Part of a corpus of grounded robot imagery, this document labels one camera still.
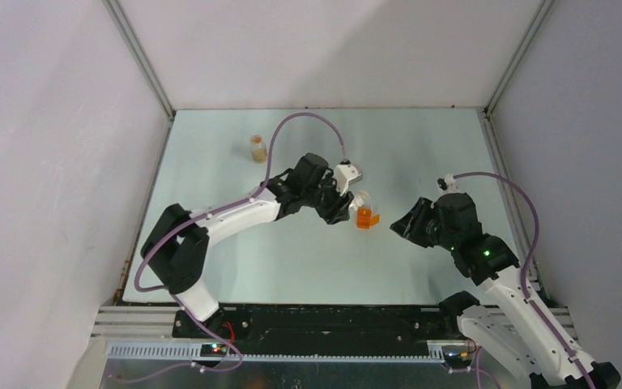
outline white table surface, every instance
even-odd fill
[[[205,208],[236,200],[254,188],[265,164],[251,159],[249,137],[270,145],[288,109],[178,111],[130,268],[124,301],[172,302],[160,290],[139,293],[132,280],[138,251],[170,204]],[[366,231],[349,222],[327,225],[313,209],[247,229],[209,251],[203,277],[222,302],[307,304],[437,304],[461,290],[482,303],[443,249],[423,249],[389,230],[419,196],[438,196],[447,173],[492,171],[474,109],[319,109],[342,131],[349,159],[364,171],[352,190],[368,191],[381,222]],[[332,130],[313,118],[295,118],[281,131],[273,175],[294,167],[306,152],[330,166],[341,159]],[[518,253],[497,183],[469,177],[458,182],[478,207],[484,231]],[[158,284],[148,267],[142,285]]]

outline plastic container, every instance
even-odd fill
[[[371,196],[365,190],[359,190],[357,194],[364,200],[364,204],[356,212],[356,227],[370,229],[380,223],[380,213],[375,204],[371,204]]]
[[[258,163],[263,163],[268,160],[268,150],[266,149],[266,143],[263,142],[261,135],[254,135],[249,140],[251,143],[251,157]]]

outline purple cable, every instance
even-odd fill
[[[526,194],[526,192],[519,185],[517,185],[515,182],[512,182],[511,180],[507,178],[500,176],[499,174],[487,173],[487,172],[471,172],[471,173],[457,174],[454,176],[454,179],[458,180],[459,178],[474,177],[474,176],[485,176],[485,177],[496,178],[497,180],[500,180],[503,183],[511,186],[521,195],[521,197],[523,197],[524,200],[526,200],[526,203],[528,204],[528,207],[530,208],[530,213],[533,215],[533,223],[535,225],[535,231],[533,232],[533,241],[530,244],[530,249],[528,249],[528,255],[526,256],[526,261],[523,263],[523,267],[521,269],[521,290],[523,292],[523,296],[527,299],[530,297],[530,291],[528,290],[528,271],[530,270],[530,265],[533,262],[533,255],[535,254],[535,249],[538,246],[538,240],[540,237],[540,218],[538,217],[538,212],[535,210],[535,205],[533,204],[532,201],[530,201],[530,197],[528,197],[528,194]],[[538,314],[540,319],[545,323],[547,328],[549,328],[549,330],[552,332],[556,340],[559,341],[559,343],[564,348],[564,350],[566,350],[566,353],[569,355],[569,357],[575,357],[576,350],[571,348],[569,343],[559,333],[559,330],[554,326],[554,324],[552,324],[552,322],[547,317],[547,315],[545,315],[545,313],[540,309],[540,307],[538,306],[538,303],[530,300],[530,306],[533,308],[535,313]],[[588,387],[590,387],[590,389],[596,389],[592,381],[592,378],[588,374],[585,366],[581,363],[581,361],[576,358],[573,360],[573,362],[576,364],[576,367],[578,368],[578,370],[580,370],[581,374],[583,374],[583,377],[586,378]]]
[[[146,381],[148,379],[152,379],[154,377],[157,377],[167,371],[176,369],[178,367],[186,367],[186,366],[192,366],[192,362],[180,362],[180,363],[176,363],[170,366],[166,366],[161,370],[157,370],[149,375],[145,375],[144,377],[140,377],[140,378],[115,378],[113,377],[113,379],[115,379],[116,381],[118,381],[119,383],[140,383],[142,381]]]
[[[275,128],[275,131],[273,132],[273,137],[271,138],[271,148],[268,152],[268,165],[266,166],[266,178],[263,180],[263,183],[261,184],[261,186],[259,186],[250,196],[241,199],[241,200],[237,200],[234,203],[230,203],[227,205],[223,205],[222,207],[218,207],[216,209],[214,209],[213,211],[210,211],[211,214],[213,215],[217,215],[221,212],[225,212],[229,209],[232,209],[234,207],[239,207],[242,204],[248,203],[249,202],[249,198],[255,198],[257,196],[259,196],[264,189],[266,189],[266,186],[268,185],[268,181],[271,178],[271,168],[272,168],[272,163],[273,163],[273,146],[275,145],[275,140],[278,138],[278,133],[280,132],[280,130],[282,130],[283,126],[285,125],[285,123],[289,122],[290,120],[292,120],[293,118],[298,118],[298,117],[302,117],[302,116],[306,116],[309,118],[316,118],[318,120],[320,120],[321,122],[324,122],[325,124],[327,124],[332,131],[335,132],[335,134],[337,135],[337,138],[339,139],[339,145],[342,148],[342,159],[346,160],[347,159],[347,150],[344,146],[344,138],[342,137],[342,134],[339,132],[338,128],[335,126],[335,124],[333,124],[331,121],[329,121],[328,119],[324,118],[323,116],[317,114],[317,113],[311,113],[311,112],[299,112],[299,113],[293,113],[292,115],[287,116],[285,119],[283,119],[280,124],[278,124],[277,128]],[[137,289],[139,292],[151,292],[154,290],[159,290],[159,289],[165,289],[164,285],[156,285],[156,286],[150,286],[148,288],[144,288],[143,286],[141,286],[139,284],[139,279],[142,277],[142,273],[144,272],[144,269],[147,267],[147,265],[149,264],[149,261],[151,261],[151,259],[154,257],[154,255],[156,255],[156,252],[158,252],[158,250],[160,250],[161,247],[163,247],[163,245],[166,244],[166,242],[168,242],[170,239],[173,239],[173,237],[175,237],[176,235],[178,235],[180,233],[180,231],[182,231],[183,229],[186,229],[187,227],[189,227],[190,225],[192,225],[193,223],[196,223],[197,221],[200,221],[201,219],[204,219],[207,216],[206,213],[202,213],[201,215],[197,215],[195,217],[193,217],[190,220],[187,220],[186,222],[178,225],[176,228],[172,229],[169,233],[167,233],[164,237],[162,237],[152,248],[151,250],[149,250],[149,252],[147,253],[147,256],[144,258],[144,260],[142,261],[142,263],[139,264],[139,268],[137,269],[137,273],[134,275],[134,288]],[[185,312],[189,315],[189,317],[192,319],[192,321],[194,321],[194,323],[201,328],[202,331],[206,332],[209,336],[212,336],[213,339],[218,340],[220,343],[223,343],[225,345],[227,345],[229,347],[229,349],[231,349],[232,351],[235,352],[235,354],[239,357],[239,360],[237,361],[237,363],[233,366],[224,368],[224,369],[214,369],[212,367],[206,367],[203,365],[198,365],[200,366],[200,369],[204,369],[205,371],[213,371],[213,372],[217,372],[217,373],[225,373],[228,371],[232,371],[235,370],[236,368],[240,367],[240,365],[242,364],[242,362],[244,361],[244,356],[242,355],[242,353],[240,352],[240,350],[235,347],[234,344],[228,342],[227,340],[221,338],[220,336],[216,335],[214,332],[212,332],[211,330],[209,330],[205,325],[203,325],[203,323],[201,321],[199,321],[196,317],[194,317],[194,314],[190,311],[187,310],[181,303],[180,301],[173,296],[173,298],[175,299],[175,301],[177,302],[177,304],[183,309],[185,310]],[[158,370],[154,373],[151,373],[147,376],[141,377],[141,378],[132,378],[132,379],[122,379],[122,378],[116,378],[116,380],[120,383],[139,383],[142,381],[146,381],[148,379],[154,378],[158,375],[161,375],[167,371],[176,369],[178,367],[183,367],[183,366],[192,366],[193,362],[178,362],[174,365],[170,365],[167,367],[164,367],[161,370]]]
[[[490,378],[495,383],[495,386],[497,387],[497,389],[502,389],[502,386],[500,385],[500,382],[497,381],[497,378],[495,378],[494,375],[492,375],[491,373],[489,373],[486,370],[480,369],[479,364],[478,364],[478,358],[479,358],[481,349],[482,348],[479,348],[478,352],[475,355],[475,368],[473,368],[471,370],[468,370],[468,369],[452,369],[452,373],[470,373],[472,371],[475,371],[475,380],[476,380],[476,382],[478,384],[478,389],[482,389],[482,386],[480,385],[480,375],[481,374],[487,376],[488,378]],[[449,367],[449,365],[447,365],[446,363],[444,365],[441,365],[441,366],[444,367],[447,370],[451,369]]]

